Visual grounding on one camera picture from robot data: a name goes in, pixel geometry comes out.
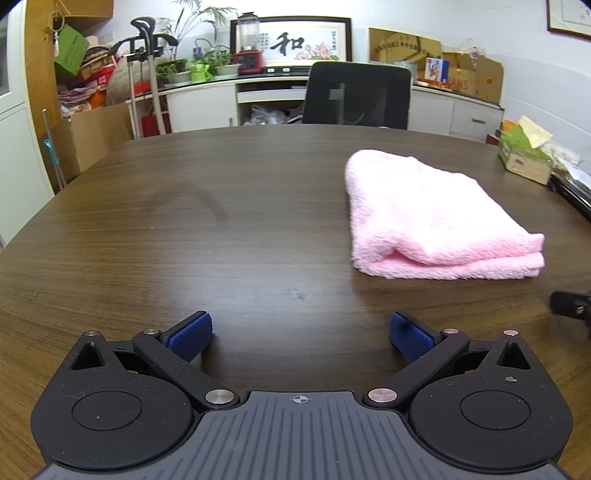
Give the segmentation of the potted green plant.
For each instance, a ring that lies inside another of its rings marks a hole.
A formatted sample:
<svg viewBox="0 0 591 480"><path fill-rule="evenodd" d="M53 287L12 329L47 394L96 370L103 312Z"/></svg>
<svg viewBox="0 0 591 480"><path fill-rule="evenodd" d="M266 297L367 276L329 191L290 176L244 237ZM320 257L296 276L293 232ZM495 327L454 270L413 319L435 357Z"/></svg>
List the potted green plant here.
<svg viewBox="0 0 591 480"><path fill-rule="evenodd" d="M175 45L165 39L157 40L157 46L163 50L163 58L155 61L159 84L173 84L175 75L190 71L190 40L201 30L216 39L219 30L235 13L235 8L216 6L211 1L173 1L163 16L156 19L156 33L176 40Z"/></svg>

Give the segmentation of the large cardboard box on floor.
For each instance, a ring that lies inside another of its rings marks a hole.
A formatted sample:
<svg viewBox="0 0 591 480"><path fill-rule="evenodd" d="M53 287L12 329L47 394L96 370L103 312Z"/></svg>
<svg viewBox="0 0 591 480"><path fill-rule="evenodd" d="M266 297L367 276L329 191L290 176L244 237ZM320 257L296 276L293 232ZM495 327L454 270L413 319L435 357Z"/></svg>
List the large cardboard box on floor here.
<svg viewBox="0 0 591 480"><path fill-rule="evenodd" d="M70 181L133 139L125 104L75 113L51 129L65 179Z"/></svg>

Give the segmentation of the red base blender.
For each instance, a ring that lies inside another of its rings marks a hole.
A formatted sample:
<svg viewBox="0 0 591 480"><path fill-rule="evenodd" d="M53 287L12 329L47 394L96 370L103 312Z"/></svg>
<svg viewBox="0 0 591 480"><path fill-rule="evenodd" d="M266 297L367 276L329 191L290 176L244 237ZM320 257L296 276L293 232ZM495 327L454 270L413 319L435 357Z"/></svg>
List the red base blender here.
<svg viewBox="0 0 591 480"><path fill-rule="evenodd" d="M263 51L259 40L259 16L253 12L245 12L231 22L230 46L239 74L263 72Z"/></svg>

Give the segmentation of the pink fluffy towel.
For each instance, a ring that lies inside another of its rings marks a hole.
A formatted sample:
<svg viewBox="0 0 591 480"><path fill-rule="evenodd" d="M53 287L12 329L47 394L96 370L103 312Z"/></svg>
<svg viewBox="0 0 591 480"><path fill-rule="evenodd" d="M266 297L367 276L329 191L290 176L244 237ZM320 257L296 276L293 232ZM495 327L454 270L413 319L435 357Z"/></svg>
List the pink fluffy towel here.
<svg viewBox="0 0 591 480"><path fill-rule="evenodd" d="M352 263L387 279L535 278L545 237L473 178L415 157L360 150L346 163Z"/></svg>

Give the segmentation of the brown cardboard box on cabinet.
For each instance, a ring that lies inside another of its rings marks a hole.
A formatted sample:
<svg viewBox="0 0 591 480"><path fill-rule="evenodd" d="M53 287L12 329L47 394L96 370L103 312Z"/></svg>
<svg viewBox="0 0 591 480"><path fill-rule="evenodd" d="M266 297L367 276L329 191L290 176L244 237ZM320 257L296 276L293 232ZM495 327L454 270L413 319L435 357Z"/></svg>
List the brown cardboard box on cabinet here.
<svg viewBox="0 0 591 480"><path fill-rule="evenodd" d="M443 59L449 62L448 85L452 90L489 103L500 103L504 80L504 67L500 62L459 52L444 52Z"/></svg>

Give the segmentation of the framed calligraphy picture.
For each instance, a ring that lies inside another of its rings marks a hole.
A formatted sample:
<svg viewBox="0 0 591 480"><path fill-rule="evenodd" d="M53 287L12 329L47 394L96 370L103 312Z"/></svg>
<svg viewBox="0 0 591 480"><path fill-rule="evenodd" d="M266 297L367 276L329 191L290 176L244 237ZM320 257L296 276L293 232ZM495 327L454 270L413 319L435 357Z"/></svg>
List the framed calligraphy picture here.
<svg viewBox="0 0 591 480"><path fill-rule="evenodd" d="M256 49L242 46L239 20L230 22L230 52L240 74L308 68L317 61L353 60L352 20L346 17L257 17Z"/></svg>

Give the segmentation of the green tissue box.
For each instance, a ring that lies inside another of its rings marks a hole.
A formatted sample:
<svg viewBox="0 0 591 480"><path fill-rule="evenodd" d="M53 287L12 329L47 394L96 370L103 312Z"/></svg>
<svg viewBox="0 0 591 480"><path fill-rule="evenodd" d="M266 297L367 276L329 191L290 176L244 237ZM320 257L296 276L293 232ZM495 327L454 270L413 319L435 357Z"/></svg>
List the green tissue box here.
<svg viewBox="0 0 591 480"><path fill-rule="evenodd" d="M499 138L499 156L505 169L513 174L546 185L553 170L551 156L542 150L553 135L527 116L520 119Z"/></svg>

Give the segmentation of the white low cabinet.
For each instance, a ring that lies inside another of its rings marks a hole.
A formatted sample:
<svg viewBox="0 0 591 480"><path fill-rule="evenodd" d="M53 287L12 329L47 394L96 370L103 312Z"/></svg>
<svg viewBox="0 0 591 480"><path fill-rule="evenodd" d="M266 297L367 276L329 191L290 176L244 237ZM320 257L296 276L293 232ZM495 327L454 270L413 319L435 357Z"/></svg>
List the white low cabinet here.
<svg viewBox="0 0 591 480"><path fill-rule="evenodd" d="M303 111L305 76L241 77L171 88L160 93L174 133L242 126L252 106ZM501 126L504 109L458 93L414 85L409 129L472 141L485 141Z"/></svg>

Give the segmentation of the black mesh office chair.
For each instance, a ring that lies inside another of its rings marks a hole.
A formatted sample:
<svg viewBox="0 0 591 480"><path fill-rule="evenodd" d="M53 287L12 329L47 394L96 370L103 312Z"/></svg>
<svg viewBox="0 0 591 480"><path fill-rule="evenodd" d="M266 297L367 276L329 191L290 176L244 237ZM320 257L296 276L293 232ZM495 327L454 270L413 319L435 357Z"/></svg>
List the black mesh office chair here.
<svg viewBox="0 0 591 480"><path fill-rule="evenodd" d="M308 78L301 121L406 130L411 87L411 72L403 67L317 62Z"/></svg>

